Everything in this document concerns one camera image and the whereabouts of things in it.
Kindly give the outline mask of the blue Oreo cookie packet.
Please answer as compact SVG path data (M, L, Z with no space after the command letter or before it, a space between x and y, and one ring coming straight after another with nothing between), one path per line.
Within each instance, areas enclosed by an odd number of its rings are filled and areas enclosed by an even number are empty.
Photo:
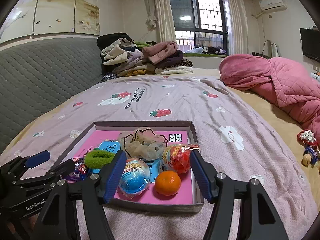
M72 158L72 161L75 162L75 169L65 176L65 180L69 183L75 183L78 181L83 181L87 178L90 172L90 168L85 164L85 158Z

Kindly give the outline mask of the green fuzzy scrunchie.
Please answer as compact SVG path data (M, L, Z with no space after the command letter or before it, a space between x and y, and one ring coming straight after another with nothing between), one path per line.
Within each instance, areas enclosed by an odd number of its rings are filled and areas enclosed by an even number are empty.
M85 165L91 169L101 169L104 165L111 163L115 154L106 150L93 150L84 157Z

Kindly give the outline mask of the blue surprise egg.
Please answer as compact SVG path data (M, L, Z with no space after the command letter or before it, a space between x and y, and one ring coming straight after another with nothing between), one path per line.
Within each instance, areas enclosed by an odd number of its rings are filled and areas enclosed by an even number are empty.
M150 169L144 161L138 158L127 159L118 187L124 196L132 199L148 188L150 178Z

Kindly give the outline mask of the red surprise egg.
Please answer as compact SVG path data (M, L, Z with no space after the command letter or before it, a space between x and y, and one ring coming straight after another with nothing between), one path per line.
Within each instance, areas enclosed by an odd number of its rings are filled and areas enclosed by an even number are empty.
M190 154L193 150L199 150L197 144L174 144L169 145L162 154L164 169L177 174L184 174L190 170Z

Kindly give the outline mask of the orange mandarin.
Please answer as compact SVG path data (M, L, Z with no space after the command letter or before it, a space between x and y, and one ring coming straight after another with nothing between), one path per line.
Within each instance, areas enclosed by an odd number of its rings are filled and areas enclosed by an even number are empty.
M173 196L181 187L181 179L174 171L164 171L155 180L155 190L163 196Z

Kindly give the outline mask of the pink strawberry bed cover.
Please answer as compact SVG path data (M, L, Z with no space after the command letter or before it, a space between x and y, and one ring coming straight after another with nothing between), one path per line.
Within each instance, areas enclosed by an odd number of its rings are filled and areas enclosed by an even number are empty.
M40 176L95 121L156 120L191 121L204 160L232 179L261 176L289 239L305 235L318 213L305 173L280 135L214 77L141 76L94 85L38 122L1 154L1 163L48 150L50 160L26 173Z

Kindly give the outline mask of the grey box with pink book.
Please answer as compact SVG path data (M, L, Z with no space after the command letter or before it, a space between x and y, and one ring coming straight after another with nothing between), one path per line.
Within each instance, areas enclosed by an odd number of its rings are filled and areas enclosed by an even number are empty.
M55 166L85 156L99 148L116 153L123 150L127 158L139 158L148 165L150 183L140 195L128 198L118 190L110 205L131 210L157 213L198 213L204 198L192 170L180 175L181 187L174 196L158 194L156 177L170 166L162 158L172 145L195 145L197 136L191 121L97 121L90 124L61 154Z

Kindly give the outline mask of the grey quilted headboard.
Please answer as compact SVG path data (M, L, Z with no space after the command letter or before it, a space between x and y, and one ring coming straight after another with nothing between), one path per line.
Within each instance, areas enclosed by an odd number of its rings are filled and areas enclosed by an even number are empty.
M29 123L101 76L93 38L51 38L1 51L1 151Z

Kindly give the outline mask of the small doll toy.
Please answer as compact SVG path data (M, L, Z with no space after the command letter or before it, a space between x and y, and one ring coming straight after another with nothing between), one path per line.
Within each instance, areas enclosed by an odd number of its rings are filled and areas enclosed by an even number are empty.
M319 162L318 141L312 130L303 130L297 134L297 140L304 145L302 164L305 167L314 167Z

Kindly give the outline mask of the dark framed window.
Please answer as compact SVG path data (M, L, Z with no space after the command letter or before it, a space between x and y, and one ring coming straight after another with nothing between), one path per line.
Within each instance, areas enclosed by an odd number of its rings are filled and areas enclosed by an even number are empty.
M176 42L184 53L228 55L223 0L170 0Z

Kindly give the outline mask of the black television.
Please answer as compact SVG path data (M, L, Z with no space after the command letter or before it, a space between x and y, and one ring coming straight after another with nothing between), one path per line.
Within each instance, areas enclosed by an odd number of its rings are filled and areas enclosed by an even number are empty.
M319 62L320 61L320 32L316 29L300 28L303 55Z

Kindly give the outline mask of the right white curtain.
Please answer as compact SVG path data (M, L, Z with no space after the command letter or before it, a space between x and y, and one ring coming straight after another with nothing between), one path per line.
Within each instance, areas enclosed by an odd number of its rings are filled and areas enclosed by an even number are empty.
M248 20L244 0L226 0L229 53L248 54Z

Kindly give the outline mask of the left beige curtain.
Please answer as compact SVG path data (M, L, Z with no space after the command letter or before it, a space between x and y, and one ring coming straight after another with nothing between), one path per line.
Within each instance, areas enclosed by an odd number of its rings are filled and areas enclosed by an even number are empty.
M146 7L146 26L148 35L158 30L160 41L176 41L174 19L170 0L144 0Z

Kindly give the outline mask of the white air conditioner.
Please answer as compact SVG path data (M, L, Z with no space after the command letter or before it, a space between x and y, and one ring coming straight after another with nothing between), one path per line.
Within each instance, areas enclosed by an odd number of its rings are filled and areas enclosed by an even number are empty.
M259 6L262 11L271 11L274 9L286 9L283 0L261 0Z

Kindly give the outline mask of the blossom wall painting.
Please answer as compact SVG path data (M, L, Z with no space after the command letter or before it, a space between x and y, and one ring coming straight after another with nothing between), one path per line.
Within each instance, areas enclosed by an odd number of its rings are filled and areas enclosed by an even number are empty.
M53 33L99 35L98 0L19 0L1 26L1 42Z

